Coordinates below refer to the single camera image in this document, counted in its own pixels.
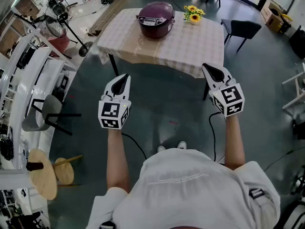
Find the grey chair with black legs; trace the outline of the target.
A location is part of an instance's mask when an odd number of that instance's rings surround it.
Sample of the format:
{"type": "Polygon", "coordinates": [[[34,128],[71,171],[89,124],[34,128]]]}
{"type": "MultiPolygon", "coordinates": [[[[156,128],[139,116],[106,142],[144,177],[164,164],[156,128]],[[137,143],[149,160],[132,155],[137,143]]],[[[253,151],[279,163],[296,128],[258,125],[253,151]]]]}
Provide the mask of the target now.
{"type": "Polygon", "coordinates": [[[59,117],[81,117],[81,114],[63,114],[61,113],[62,103],[53,95],[48,95],[43,99],[33,99],[30,110],[22,121],[21,127],[25,132],[46,131],[50,127],[72,136],[72,132],[56,124],[59,117]],[[42,115],[43,123],[41,125],[36,121],[36,113],[42,115]]]}

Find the person's left forearm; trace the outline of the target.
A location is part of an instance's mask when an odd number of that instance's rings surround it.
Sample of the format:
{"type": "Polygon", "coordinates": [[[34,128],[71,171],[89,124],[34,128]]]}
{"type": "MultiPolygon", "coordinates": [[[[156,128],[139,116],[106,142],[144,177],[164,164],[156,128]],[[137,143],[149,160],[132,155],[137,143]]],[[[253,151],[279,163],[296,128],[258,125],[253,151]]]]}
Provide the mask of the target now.
{"type": "Polygon", "coordinates": [[[108,129],[107,188],[119,187],[130,193],[130,175],[121,130],[108,129]]]}

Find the red cloth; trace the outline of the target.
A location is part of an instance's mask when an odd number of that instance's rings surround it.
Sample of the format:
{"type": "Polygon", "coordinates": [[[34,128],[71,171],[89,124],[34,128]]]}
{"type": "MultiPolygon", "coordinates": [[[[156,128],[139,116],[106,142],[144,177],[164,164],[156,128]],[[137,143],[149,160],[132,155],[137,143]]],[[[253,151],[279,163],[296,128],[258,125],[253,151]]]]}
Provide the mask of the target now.
{"type": "Polygon", "coordinates": [[[66,34],[62,37],[50,36],[48,38],[48,42],[52,44],[60,53],[64,54],[65,50],[67,49],[70,43],[70,39],[66,34]]]}

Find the person's right forearm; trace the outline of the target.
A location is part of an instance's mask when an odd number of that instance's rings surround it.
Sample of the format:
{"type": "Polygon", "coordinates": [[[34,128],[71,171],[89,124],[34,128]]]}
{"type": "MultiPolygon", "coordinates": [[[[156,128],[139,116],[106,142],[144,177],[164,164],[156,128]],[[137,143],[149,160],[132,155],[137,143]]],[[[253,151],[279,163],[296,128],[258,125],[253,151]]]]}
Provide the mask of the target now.
{"type": "Polygon", "coordinates": [[[238,115],[232,115],[226,118],[224,165],[235,170],[244,164],[245,154],[238,115]]]}

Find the black standing fan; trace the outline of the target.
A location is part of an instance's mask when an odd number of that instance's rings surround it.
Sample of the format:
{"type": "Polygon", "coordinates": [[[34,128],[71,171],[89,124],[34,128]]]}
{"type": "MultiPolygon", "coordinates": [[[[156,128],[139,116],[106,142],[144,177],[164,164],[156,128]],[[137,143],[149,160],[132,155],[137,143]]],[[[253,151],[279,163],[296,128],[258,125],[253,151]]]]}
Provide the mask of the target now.
{"type": "MultiPolygon", "coordinates": [[[[56,17],[44,14],[34,19],[31,24],[36,28],[39,25],[45,25],[49,35],[53,37],[62,37],[66,34],[70,39],[70,42],[73,42],[75,44],[80,43],[81,47],[78,51],[78,54],[81,57],[86,56],[86,54],[89,52],[89,49],[93,45],[93,42],[83,42],[82,39],[68,25],[67,12],[63,12],[56,17]]],[[[63,55],[66,56],[68,59],[71,59],[70,56],[66,54],[63,55]]]]}

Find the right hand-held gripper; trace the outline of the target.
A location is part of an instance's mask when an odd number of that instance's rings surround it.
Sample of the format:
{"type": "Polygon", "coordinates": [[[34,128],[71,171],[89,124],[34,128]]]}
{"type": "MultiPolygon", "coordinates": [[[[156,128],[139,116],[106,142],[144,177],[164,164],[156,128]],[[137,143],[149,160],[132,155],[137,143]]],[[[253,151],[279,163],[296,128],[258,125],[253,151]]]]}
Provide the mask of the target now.
{"type": "Polygon", "coordinates": [[[210,88],[212,102],[224,117],[242,112],[244,94],[240,84],[232,78],[229,71],[223,66],[208,63],[202,64],[202,71],[210,88]]]}

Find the cardboard box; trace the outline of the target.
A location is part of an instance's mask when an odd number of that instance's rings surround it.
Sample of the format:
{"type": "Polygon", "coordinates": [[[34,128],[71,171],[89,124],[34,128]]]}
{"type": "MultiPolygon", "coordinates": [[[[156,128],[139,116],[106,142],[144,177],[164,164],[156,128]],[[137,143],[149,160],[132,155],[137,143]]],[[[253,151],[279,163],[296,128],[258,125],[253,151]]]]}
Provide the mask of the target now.
{"type": "Polygon", "coordinates": [[[267,0],[261,9],[264,24],[275,32],[284,34],[292,26],[293,20],[283,13],[283,9],[272,0],[267,0]]]}

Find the brown striped mat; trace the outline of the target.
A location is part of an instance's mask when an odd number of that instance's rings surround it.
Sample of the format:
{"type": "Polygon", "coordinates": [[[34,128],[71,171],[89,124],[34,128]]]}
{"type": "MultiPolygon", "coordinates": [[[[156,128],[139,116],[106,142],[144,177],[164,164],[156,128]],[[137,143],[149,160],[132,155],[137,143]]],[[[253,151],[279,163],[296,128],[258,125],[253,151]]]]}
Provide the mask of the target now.
{"type": "Polygon", "coordinates": [[[89,36],[98,36],[102,33],[114,17],[123,10],[128,0],[114,0],[97,21],[88,29],[89,36]]]}

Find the white shelf rack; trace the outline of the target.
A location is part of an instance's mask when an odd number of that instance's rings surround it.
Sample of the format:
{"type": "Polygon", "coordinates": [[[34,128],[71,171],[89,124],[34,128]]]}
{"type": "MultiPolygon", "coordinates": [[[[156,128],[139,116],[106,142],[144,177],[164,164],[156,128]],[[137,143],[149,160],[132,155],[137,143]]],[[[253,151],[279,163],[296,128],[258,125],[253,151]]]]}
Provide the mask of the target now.
{"type": "Polygon", "coordinates": [[[52,93],[62,69],[70,72],[78,68],[53,47],[45,38],[46,46],[35,50],[28,65],[22,73],[20,83],[14,95],[9,118],[8,132],[12,133],[14,157],[12,169],[0,169],[0,190],[32,187],[28,171],[20,168],[20,138],[22,121],[25,118],[32,96],[37,90],[38,97],[46,97],[52,93]]]}

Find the small round wooden stool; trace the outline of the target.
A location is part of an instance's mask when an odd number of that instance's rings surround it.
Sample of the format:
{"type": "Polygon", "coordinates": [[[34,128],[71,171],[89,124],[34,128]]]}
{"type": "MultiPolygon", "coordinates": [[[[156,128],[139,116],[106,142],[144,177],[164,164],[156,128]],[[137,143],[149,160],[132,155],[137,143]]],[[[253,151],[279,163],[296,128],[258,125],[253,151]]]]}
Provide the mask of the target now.
{"type": "Polygon", "coordinates": [[[83,155],[75,156],[65,159],[63,157],[58,158],[52,165],[57,179],[62,185],[71,185],[74,181],[74,170],[71,162],[82,158],[83,155]]]}

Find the dark blue chair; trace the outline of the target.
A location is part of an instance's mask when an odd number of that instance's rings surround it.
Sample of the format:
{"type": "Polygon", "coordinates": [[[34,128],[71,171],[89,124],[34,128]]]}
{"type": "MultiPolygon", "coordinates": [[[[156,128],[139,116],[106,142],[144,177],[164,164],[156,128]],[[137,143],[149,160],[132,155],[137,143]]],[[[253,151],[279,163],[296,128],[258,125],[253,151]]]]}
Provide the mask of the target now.
{"type": "Polygon", "coordinates": [[[224,40],[226,44],[227,40],[232,36],[243,38],[243,42],[240,44],[236,52],[239,52],[246,40],[251,40],[261,29],[261,25],[252,21],[238,21],[221,19],[221,25],[224,26],[227,36],[224,40]]]}

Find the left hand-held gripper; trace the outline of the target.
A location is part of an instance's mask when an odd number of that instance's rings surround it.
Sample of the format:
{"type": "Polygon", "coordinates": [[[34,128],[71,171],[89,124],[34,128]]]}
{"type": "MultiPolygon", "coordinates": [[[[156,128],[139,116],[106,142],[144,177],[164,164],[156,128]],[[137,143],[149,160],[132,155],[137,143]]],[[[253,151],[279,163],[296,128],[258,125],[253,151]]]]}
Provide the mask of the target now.
{"type": "Polygon", "coordinates": [[[98,119],[102,128],[121,130],[131,107],[129,98],[131,76],[122,74],[106,84],[104,94],[99,101],[98,119]]]}

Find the purple rice cooker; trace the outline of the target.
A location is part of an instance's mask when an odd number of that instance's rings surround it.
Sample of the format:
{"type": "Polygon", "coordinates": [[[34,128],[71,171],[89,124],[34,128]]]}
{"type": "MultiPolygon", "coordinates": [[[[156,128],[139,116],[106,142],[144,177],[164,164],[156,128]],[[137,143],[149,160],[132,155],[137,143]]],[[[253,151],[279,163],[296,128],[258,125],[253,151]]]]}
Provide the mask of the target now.
{"type": "Polygon", "coordinates": [[[155,1],[142,8],[136,18],[145,37],[159,39],[172,29],[175,10],[170,3],[155,1]]]}

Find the white desk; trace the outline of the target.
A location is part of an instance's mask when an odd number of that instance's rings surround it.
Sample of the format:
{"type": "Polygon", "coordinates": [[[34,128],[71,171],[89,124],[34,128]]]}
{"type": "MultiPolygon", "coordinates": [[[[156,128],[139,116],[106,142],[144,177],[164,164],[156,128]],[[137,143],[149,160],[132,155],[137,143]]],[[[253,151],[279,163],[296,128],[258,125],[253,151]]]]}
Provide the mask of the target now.
{"type": "Polygon", "coordinates": [[[302,63],[303,70],[300,73],[297,73],[295,76],[285,80],[282,82],[282,86],[284,86],[287,83],[294,82],[295,84],[295,90],[296,90],[296,97],[288,102],[287,104],[283,105],[282,109],[285,110],[288,107],[292,106],[293,104],[300,101],[303,97],[305,97],[305,63],[302,63]],[[303,87],[300,86],[298,79],[300,77],[303,77],[303,87]]]}

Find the black table leg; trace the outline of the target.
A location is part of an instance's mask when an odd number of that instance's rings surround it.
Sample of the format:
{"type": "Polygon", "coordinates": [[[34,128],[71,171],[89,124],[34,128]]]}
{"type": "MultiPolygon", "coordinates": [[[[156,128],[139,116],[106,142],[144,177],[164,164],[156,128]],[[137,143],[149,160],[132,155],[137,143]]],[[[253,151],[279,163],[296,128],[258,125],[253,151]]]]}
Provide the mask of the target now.
{"type": "Polygon", "coordinates": [[[116,76],[119,76],[119,72],[118,72],[118,69],[117,69],[117,65],[116,65],[116,62],[115,62],[115,59],[114,59],[114,56],[112,54],[108,54],[109,56],[109,59],[111,61],[111,64],[112,64],[112,68],[115,72],[115,75],[116,76]]]}

